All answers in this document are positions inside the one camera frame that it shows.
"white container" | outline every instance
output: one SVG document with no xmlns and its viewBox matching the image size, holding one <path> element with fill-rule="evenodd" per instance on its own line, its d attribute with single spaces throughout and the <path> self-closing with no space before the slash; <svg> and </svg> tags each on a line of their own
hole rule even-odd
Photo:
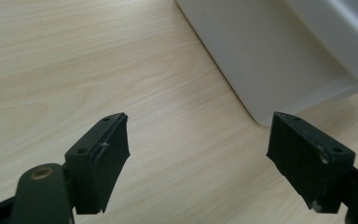
<svg viewBox="0 0 358 224">
<path fill-rule="evenodd" d="M 254 119 L 358 92 L 358 0 L 177 0 Z"/>
</svg>

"wood grain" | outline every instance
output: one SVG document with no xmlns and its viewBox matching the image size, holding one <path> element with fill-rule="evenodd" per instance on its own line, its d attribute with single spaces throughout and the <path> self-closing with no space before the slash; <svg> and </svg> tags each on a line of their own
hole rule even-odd
<svg viewBox="0 0 358 224">
<path fill-rule="evenodd" d="M 0 201 L 22 173 L 126 112 L 107 212 L 76 223 L 343 223 L 278 173 L 257 125 L 173 0 L 0 1 Z M 358 94 L 299 116 L 357 152 Z"/>
</svg>

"light wood tabletop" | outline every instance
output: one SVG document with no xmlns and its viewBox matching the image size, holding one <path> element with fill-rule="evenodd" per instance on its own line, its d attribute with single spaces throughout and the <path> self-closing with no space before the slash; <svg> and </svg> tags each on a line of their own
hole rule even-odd
<svg viewBox="0 0 358 224">
<path fill-rule="evenodd" d="M 269 128 L 173 0 L 0 1 L 0 202 L 118 112 L 131 156 L 106 213 L 76 223 L 344 223 L 344 205 L 309 211 L 266 157 Z M 297 115 L 358 168 L 358 94 Z"/>
</svg>

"wooden surface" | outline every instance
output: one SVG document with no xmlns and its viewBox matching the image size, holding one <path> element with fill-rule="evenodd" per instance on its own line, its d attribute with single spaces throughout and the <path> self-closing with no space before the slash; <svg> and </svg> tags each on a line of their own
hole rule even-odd
<svg viewBox="0 0 358 224">
<path fill-rule="evenodd" d="M 268 160 L 269 128 L 173 0 L 0 1 L 0 201 L 117 112 L 131 156 L 107 212 L 76 223 L 343 223 L 345 206 L 309 211 Z M 358 167 L 358 94 L 298 115 Z"/>
</svg>

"wooden table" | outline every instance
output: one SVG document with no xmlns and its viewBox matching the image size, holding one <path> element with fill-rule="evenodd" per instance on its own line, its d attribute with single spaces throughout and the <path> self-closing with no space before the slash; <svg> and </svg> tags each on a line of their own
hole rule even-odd
<svg viewBox="0 0 358 224">
<path fill-rule="evenodd" d="M 309 211 L 173 0 L 0 1 L 0 201 L 126 112 L 107 212 L 76 223 L 343 223 Z M 357 153 L 358 94 L 298 114 Z"/>
</svg>

